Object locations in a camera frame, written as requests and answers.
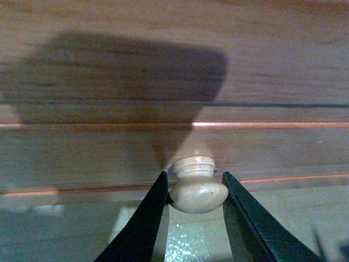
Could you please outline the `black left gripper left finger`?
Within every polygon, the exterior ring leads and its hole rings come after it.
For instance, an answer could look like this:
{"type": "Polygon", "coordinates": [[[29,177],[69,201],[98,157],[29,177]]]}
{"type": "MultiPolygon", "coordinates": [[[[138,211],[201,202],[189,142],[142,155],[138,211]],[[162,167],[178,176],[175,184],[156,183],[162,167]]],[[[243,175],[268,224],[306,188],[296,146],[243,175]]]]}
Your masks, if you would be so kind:
{"type": "Polygon", "coordinates": [[[95,261],[151,261],[168,194],[167,172],[162,171],[126,226],[95,261]]]}

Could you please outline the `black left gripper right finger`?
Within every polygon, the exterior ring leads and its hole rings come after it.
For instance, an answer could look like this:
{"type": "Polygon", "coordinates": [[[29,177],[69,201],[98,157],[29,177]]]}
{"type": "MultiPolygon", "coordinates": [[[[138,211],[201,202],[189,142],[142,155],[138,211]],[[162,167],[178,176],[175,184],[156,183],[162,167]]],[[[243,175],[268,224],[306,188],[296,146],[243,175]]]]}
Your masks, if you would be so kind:
{"type": "Polygon", "coordinates": [[[224,221],[234,261],[321,261],[291,234],[229,172],[224,221]]]}

